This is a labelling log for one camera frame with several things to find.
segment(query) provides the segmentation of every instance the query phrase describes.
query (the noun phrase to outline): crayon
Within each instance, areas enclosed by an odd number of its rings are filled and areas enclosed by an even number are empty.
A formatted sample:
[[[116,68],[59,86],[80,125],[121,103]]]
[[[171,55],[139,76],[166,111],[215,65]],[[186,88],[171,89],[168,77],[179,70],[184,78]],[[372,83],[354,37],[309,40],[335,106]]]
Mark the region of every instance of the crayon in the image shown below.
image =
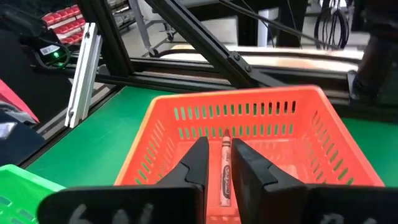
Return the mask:
[[[221,147],[221,193],[220,206],[231,206],[231,136],[228,129],[223,135]]]

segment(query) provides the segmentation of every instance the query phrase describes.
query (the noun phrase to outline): cable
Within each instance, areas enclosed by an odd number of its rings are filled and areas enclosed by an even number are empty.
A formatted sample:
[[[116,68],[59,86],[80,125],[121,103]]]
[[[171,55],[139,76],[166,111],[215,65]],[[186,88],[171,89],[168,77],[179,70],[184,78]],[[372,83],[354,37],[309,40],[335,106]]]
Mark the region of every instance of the cable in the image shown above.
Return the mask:
[[[287,6],[289,7],[290,15],[292,16],[292,22],[293,22],[294,29],[297,30],[296,21],[294,20],[292,7],[290,6],[290,0],[286,0],[286,1],[287,1]],[[298,38],[298,44],[300,44],[300,48],[302,49],[303,46],[301,46],[301,38],[300,37],[297,37],[297,38]]]
[[[63,45],[63,44],[59,44],[59,43],[56,43],[56,42],[52,42],[52,41],[49,41],[49,40],[45,40],[45,39],[43,39],[43,38],[41,38],[41,37],[39,37],[39,39],[40,39],[42,42],[45,42],[45,43],[47,43],[47,44],[51,44],[51,45],[55,45],[55,46],[57,46],[57,47],[60,47],[61,49],[63,49],[63,50],[65,51],[65,55],[66,55],[66,57],[67,57],[67,58],[65,59],[65,61],[62,63],[61,66],[59,66],[59,67],[51,67],[51,66],[46,65],[46,64],[43,62],[43,60],[40,58],[39,53],[37,53],[35,50],[33,50],[33,54],[34,54],[34,56],[35,56],[37,62],[39,63],[39,65],[40,65],[41,67],[44,67],[44,68],[48,69],[48,70],[58,70],[58,69],[63,69],[63,68],[65,68],[65,67],[68,65],[69,60],[70,60],[70,51],[69,51],[68,47],[65,46],[65,45]]]
[[[278,28],[278,29],[280,29],[282,31],[285,31],[285,32],[287,32],[289,34],[295,35],[297,37],[304,37],[304,38],[307,38],[309,40],[314,41],[315,43],[326,45],[326,46],[329,46],[329,47],[331,47],[333,49],[338,49],[337,46],[333,46],[333,45],[330,45],[328,43],[322,42],[322,41],[320,41],[318,39],[315,39],[315,38],[313,38],[313,37],[311,37],[311,36],[309,36],[307,34],[303,34],[303,33],[299,32],[299,31],[297,31],[295,29],[287,27],[287,26],[285,26],[285,25],[283,25],[283,24],[281,24],[279,22],[275,22],[275,21],[269,20],[269,19],[267,19],[267,18],[265,18],[263,16],[260,16],[260,15],[258,15],[256,13],[248,11],[248,10],[246,10],[246,9],[240,7],[240,6],[237,6],[234,3],[231,3],[231,2],[226,1],[226,0],[219,0],[219,1],[220,1],[220,3],[224,4],[225,6],[231,8],[231,9],[234,9],[235,11],[238,11],[238,12],[240,12],[242,14],[245,14],[245,15],[251,17],[251,18],[260,19],[262,21],[268,22],[270,25],[272,25],[272,26],[274,26],[274,27],[276,27],[276,28]]]
[[[246,3],[246,1],[242,0],[242,2],[243,2],[243,4],[246,5],[246,7],[247,7],[248,9],[250,9],[250,11],[252,11],[253,13],[256,13],[256,12],[249,6],[249,4]],[[267,28],[267,30],[269,30],[269,34],[271,35],[272,47],[275,47],[274,35],[272,35],[272,30],[270,30],[270,28],[268,27],[268,25],[267,25],[264,21],[262,21],[262,20],[260,20],[260,21],[264,24],[264,26]]]
[[[319,26],[321,21],[323,21],[322,25],[322,41],[328,42],[328,44],[335,44],[335,34],[336,34],[336,25],[337,23],[340,24],[340,38],[338,41],[337,46],[341,49],[344,49],[348,43],[349,39],[349,22],[344,14],[344,12],[340,9],[340,1],[337,2],[334,0],[332,7],[328,7],[323,10],[320,15],[317,17],[317,21],[315,23],[314,28],[314,37],[319,39]],[[317,49],[322,49],[321,45],[316,43]]]

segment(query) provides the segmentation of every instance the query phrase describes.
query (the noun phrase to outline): orange basket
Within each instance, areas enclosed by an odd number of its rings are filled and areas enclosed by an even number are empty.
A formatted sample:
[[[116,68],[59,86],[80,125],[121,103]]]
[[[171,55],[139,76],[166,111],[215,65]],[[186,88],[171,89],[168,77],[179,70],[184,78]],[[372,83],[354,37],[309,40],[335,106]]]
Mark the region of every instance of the orange basket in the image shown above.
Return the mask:
[[[207,223],[240,223],[233,186],[231,207],[219,201],[226,128],[302,182],[383,186],[315,86],[160,96],[150,104],[115,184],[157,183],[196,139],[207,136]]]

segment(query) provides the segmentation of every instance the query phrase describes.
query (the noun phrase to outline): crayon label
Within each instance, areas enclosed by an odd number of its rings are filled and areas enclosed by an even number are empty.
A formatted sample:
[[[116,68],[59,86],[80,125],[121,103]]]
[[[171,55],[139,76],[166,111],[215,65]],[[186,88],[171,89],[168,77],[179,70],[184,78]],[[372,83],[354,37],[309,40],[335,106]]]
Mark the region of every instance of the crayon label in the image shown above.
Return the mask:
[[[227,199],[231,199],[231,168],[229,165],[224,166],[223,169],[223,195]]]

